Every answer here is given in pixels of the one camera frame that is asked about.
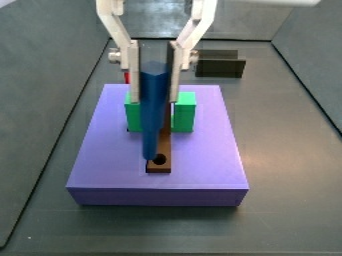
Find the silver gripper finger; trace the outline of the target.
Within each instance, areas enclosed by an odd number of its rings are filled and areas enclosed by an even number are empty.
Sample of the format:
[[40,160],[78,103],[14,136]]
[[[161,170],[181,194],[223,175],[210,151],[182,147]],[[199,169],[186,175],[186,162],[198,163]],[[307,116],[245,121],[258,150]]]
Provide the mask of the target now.
[[96,0],[96,13],[116,44],[116,48],[110,50],[108,60],[111,63],[119,63],[122,70],[128,72],[131,102],[138,103],[140,101],[140,51],[139,43],[131,39],[120,20],[124,1]]
[[193,50],[207,32],[215,18],[218,0],[191,0],[191,15],[175,41],[173,49],[173,68],[170,84],[170,101],[178,101],[181,72],[194,62]]

